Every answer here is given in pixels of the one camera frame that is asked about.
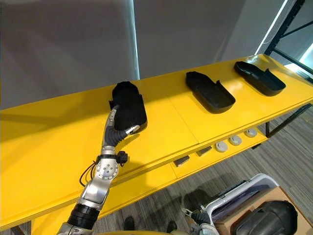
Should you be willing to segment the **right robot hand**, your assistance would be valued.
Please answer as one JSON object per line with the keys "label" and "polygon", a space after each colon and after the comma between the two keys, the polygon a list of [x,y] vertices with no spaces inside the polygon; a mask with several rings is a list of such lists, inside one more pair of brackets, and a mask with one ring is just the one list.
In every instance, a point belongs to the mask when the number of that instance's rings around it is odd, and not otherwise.
{"label": "right robot hand", "polygon": [[189,224],[192,235],[218,235],[218,231],[211,223],[211,218],[206,211],[199,210],[192,212],[189,209],[182,208],[186,221]]}

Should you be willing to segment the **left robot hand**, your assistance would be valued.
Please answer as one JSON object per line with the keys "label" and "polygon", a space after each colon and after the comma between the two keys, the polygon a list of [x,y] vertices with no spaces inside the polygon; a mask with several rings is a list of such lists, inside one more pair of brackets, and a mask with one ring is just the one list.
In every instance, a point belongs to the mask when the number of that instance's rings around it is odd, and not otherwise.
{"label": "left robot hand", "polygon": [[119,105],[115,105],[106,120],[105,128],[104,128],[104,134],[102,139],[102,147],[100,154],[101,155],[114,155],[115,154],[115,148],[117,145],[124,140],[128,135],[134,134],[139,128],[139,125],[134,125],[126,130],[117,131],[114,128],[115,123],[115,115],[117,113],[117,110],[119,108]]}

